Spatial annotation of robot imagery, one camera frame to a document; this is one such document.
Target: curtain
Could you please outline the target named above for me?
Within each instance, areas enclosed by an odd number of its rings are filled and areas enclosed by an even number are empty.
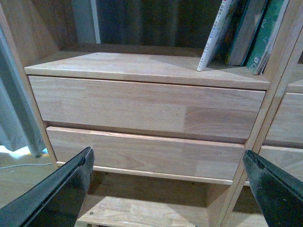
[[[0,144],[11,151],[28,146],[34,156],[45,148],[1,27]]]
[[[97,0],[101,43],[203,48],[221,0]]]

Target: wooden shelf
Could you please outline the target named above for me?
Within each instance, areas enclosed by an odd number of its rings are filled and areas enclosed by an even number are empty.
[[[303,93],[303,62],[299,62],[294,68],[286,92]]]
[[[263,76],[254,76],[246,67],[228,67],[213,62],[203,72],[196,71],[200,57],[196,50],[177,48],[179,55],[158,55],[177,53],[175,48],[138,47],[115,48],[106,45],[76,46],[57,52],[36,65],[25,67],[28,75],[73,77],[89,79],[127,80],[169,84],[184,84],[210,87],[231,87],[267,90],[269,82]]]
[[[267,227],[264,216],[251,193],[249,187],[245,186],[233,209],[226,227]]]
[[[78,221],[108,227],[208,227],[209,185],[94,172]],[[228,226],[267,226],[249,187],[242,190]]]

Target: bookshelf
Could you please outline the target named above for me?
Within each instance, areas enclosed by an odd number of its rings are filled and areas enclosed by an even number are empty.
[[[301,155],[296,141],[268,148],[266,136],[285,93],[303,93],[302,11],[302,2],[289,1],[264,75],[253,76],[216,61],[197,72],[202,50],[192,48],[79,44],[69,0],[0,1],[0,24],[54,165],[79,143],[91,143],[99,160],[116,145],[119,159],[107,157],[115,165],[94,167],[80,221],[266,226],[248,206],[241,156]],[[169,162],[184,166],[172,170]],[[217,175],[205,174],[211,168]]]

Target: wooden drawer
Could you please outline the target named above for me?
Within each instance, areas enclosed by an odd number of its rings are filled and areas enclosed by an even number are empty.
[[[262,146],[260,155],[303,181],[303,149]]]
[[[164,136],[215,141],[247,139],[265,93],[94,79],[29,78],[45,121],[139,130],[132,132],[135,134],[146,134],[140,130],[167,132]]]
[[[267,133],[265,145],[303,145],[303,94],[285,93]]]
[[[231,180],[244,152],[243,145],[219,142],[58,127],[48,127],[47,133],[60,162],[90,146],[95,165],[105,167],[99,170],[177,179],[191,176],[195,181],[205,181],[201,177]]]

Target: book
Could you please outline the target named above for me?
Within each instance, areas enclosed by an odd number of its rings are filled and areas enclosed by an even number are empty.
[[[274,46],[288,0],[270,0],[246,67],[253,75],[262,74]]]
[[[202,71],[216,56],[226,36],[232,16],[241,0],[222,0],[197,71]]]
[[[242,66],[244,64],[267,2],[268,0],[248,0],[246,2],[228,53],[228,65]]]

